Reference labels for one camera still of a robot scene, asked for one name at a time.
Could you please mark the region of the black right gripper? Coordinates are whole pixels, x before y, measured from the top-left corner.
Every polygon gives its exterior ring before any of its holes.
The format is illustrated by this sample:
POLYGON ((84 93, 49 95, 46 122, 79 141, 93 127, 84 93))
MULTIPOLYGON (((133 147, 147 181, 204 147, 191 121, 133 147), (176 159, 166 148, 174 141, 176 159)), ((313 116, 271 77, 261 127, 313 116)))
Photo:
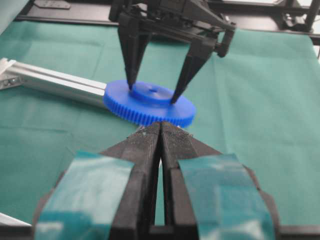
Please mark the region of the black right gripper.
MULTIPOLYGON (((126 79, 131 90, 150 41, 150 32, 141 28, 145 20, 175 31, 194 31, 196 34, 224 32, 218 55, 224 57, 235 33, 235 24, 210 9, 206 0, 114 0, 109 20, 118 22, 118 36, 125 65, 126 79)), ((188 84, 211 57, 217 38, 193 39, 185 57, 170 103, 174 104, 188 84)))

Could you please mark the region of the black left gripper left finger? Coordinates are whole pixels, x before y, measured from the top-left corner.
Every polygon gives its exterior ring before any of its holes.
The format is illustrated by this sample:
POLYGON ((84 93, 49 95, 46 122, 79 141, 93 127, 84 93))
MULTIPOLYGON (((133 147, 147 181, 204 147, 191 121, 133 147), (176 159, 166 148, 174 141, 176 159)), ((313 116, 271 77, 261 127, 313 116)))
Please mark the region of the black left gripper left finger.
POLYGON ((101 153, 79 152, 40 202, 36 240, 133 240, 154 219, 161 125, 101 153))

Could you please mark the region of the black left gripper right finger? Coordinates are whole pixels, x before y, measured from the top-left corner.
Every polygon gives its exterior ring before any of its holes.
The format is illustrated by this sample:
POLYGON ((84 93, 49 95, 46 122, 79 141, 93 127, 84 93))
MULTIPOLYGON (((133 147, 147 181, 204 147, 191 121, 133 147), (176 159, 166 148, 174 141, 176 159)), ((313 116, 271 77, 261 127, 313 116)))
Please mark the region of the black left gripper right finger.
POLYGON ((168 122, 161 124, 165 223, 177 240, 278 240, 275 201, 254 172, 168 122))

